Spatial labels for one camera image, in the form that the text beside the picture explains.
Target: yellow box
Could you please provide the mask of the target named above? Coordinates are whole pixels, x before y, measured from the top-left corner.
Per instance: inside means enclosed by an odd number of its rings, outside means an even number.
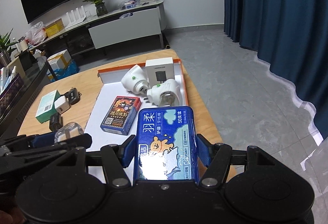
[[[60,32],[64,28],[64,24],[62,19],[56,20],[55,22],[49,24],[45,27],[46,34],[48,37],[55,35],[56,33]]]

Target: baseboard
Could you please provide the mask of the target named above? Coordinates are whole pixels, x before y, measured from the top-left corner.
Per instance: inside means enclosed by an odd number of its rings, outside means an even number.
[[[171,28],[164,30],[164,33],[176,34],[181,32],[195,32],[195,31],[208,31],[208,30],[223,30],[224,24],[210,24],[210,25],[200,25],[200,26],[189,26],[180,28]]]

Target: white box with yellow tape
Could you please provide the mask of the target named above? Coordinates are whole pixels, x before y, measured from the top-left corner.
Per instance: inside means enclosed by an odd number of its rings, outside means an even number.
[[[65,69],[71,61],[71,55],[68,50],[56,53],[48,58],[48,62],[53,70]]]

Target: white router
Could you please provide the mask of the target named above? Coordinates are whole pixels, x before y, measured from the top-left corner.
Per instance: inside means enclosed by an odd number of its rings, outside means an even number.
[[[86,19],[87,15],[85,13],[85,10],[84,10],[83,6],[81,6],[81,11],[82,11],[82,16],[80,15],[79,8],[78,7],[76,8],[76,14],[77,14],[77,18],[76,18],[75,14],[74,14],[74,11],[71,10],[73,20],[71,19],[69,13],[66,12],[66,16],[67,16],[68,22],[69,22],[68,25],[65,27],[66,29],[70,28],[70,27],[72,27],[76,24],[79,24],[79,23],[83,22]]]

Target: green box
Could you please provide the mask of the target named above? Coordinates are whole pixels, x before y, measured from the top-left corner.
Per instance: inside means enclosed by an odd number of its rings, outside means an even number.
[[[36,119],[40,123],[48,121],[50,117],[57,112],[54,103],[59,97],[60,94],[57,90],[54,90],[42,96],[38,110],[35,115]]]

